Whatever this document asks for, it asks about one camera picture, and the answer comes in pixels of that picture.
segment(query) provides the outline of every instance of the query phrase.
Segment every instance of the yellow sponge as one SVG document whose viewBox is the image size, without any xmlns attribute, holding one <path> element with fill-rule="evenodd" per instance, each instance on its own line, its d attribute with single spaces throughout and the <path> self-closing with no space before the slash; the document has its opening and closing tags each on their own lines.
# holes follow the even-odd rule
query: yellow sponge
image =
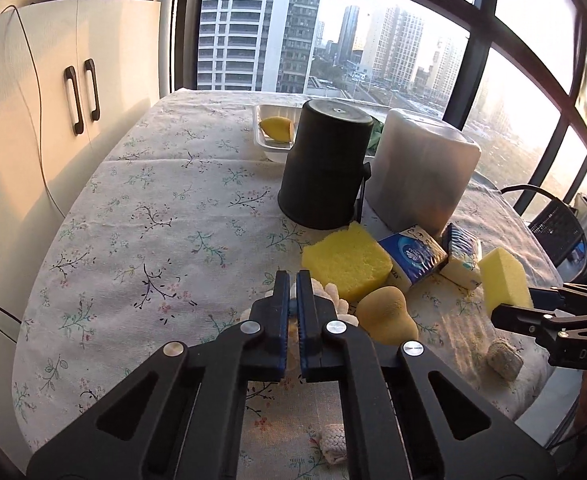
<svg viewBox="0 0 587 480">
<path fill-rule="evenodd" d="M 302 250 L 302 267 L 323 286 L 334 283 L 340 298 L 362 300 L 384 285 L 391 271 L 389 254 L 357 222 Z"/>
<path fill-rule="evenodd" d="M 478 263 L 485 293 L 485 308 L 491 316 L 501 303 L 533 308 L 525 268 L 502 247 L 497 247 Z"/>
</svg>

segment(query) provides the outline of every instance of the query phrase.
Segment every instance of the metal screw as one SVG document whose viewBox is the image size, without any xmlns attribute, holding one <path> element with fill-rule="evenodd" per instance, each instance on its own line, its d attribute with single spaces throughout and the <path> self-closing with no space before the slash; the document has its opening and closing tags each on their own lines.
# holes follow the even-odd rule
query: metal screw
<svg viewBox="0 0 587 480">
<path fill-rule="evenodd" d="M 347 330 L 347 325 L 340 320 L 333 320 L 327 323 L 327 332 L 332 334 L 342 334 Z"/>
<path fill-rule="evenodd" d="M 425 347 L 422 346 L 418 341 L 407 341 L 404 345 L 402 345 L 402 349 L 405 351 L 405 354 L 412 357 L 416 357 L 425 351 Z"/>
<path fill-rule="evenodd" d="M 245 334 L 255 334 L 259 330 L 260 323 L 257 321 L 249 320 L 240 325 L 240 331 L 244 332 Z"/>
<path fill-rule="evenodd" d="M 172 341 L 171 343 L 167 343 L 162 348 L 162 352 L 168 357 L 176 357 L 177 355 L 182 354 L 182 352 L 184 351 L 185 347 L 182 346 L 182 343 L 179 343 L 178 341 Z"/>
</svg>

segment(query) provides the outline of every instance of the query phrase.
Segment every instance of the blue tissue package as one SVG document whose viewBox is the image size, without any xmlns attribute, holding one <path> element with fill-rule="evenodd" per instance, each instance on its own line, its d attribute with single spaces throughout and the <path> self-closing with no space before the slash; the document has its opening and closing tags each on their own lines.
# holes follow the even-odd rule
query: blue tissue package
<svg viewBox="0 0 587 480">
<path fill-rule="evenodd" d="M 480 238 L 451 223 L 445 229 L 443 247 L 447 251 L 448 260 L 440 274 L 467 290 L 477 288 L 482 282 L 478 267 L 482 259 Z"/>
<path fill-rule="evenodd" d="M 437 241 L 417 225 L 378 243 L 389 253 L 393 263 L 387 284 L 397 286 L 404 293 L 438 270 L 447 257 Z"/>
</svg>

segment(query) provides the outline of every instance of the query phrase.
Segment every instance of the electric cable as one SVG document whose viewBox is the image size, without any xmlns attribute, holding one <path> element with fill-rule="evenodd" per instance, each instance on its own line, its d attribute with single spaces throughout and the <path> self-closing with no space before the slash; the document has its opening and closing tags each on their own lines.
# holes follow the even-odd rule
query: electric cable
<svg viewBox="0 0 587 480">
<path fill-rule="evenodd" d="M 61 214 L 62 218 L 64 218 L 65 214 L 62 212 L 60 207 L 58 207 L 58 203 L 56 202 L 56 199 L 54 199 L 54 196 L 52 195 L 52 193 L 49 189 L 49 186 L 47 184 L 47 179 L 45 177 L 45 168 L 43 167 L 43 95 L 42 95 L 42 91 L 40 89 L 40 78 L 38 77 L 38 69 L 36 67 L 36 60 L 34 59 L 34 54 L 31 51 L 31 45 L 29 43 L 29 38 L 27 37 L 27 31 L 25 30 L 25 25 L 22 23 L 22 18 L 20 17 L 20 11 L 18 10 L 18 7 L 16 7 L 15 5 L 9 5 L 9 6 L 5 7 L 2 10 L 2 12 L 5 12 L 5 10 L 7 10 L 7 9 L 14 9 L 16 11 L 16 16 L 18 17 L 18 21 L 20 22 L 20 28 L 22 29 L 23 36 L 25 37 L 25 42 L 27 43 L 27 49 L 29 50 L 29 57 L 31 58 L 31 64 L 34 67 L 34 73 L 36 74 L 36 84 L 38 85 L 38 108 L 40 109 L 40 111 L 39 111 L 40 118 L 38 121 L 38 160 L 40 162 L 40 175 L 43 178 L 43 184 L 45 185 L 45 190 L 47 192 L 47 195 L 49 196 L 51 201 L 56 206 L 56 209 L 58 209 L 58 212 Z"/>
</svg>

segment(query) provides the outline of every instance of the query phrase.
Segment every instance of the cabinet handle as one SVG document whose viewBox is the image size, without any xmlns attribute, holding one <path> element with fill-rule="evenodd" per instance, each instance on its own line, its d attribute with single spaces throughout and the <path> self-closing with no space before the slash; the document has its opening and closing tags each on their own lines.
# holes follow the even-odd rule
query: cabinet handle
<svg viewBox="0 0 587 480">
<path fill-rule="evenodd" d="M 64 69 L 64 81 L 72 80 L 74 86 L 74 98 L 76 100 L 76 110 L 78 111 L 78 122 L 74 123 L 74 132 L 80 135 L 85 130 L 85 125 L 82 123 L 82 110 L 80 108 L 80 94 L 78 94 L 78 80 L 76 79 L 76 70 L 73 66 L 68 66 Z"/>
<path fill-rule="evenodd" d="M 94 99 L 96 109 L 91 112 L 91 120 L 97 121 L 100 118 L 100 103 L 98 102 L 98 82 L 96 80 L 96 64 L 91 57 L 85 61 L 85 72 L 91 72 L 91 80 L 94 85 Z"/>
</svg>

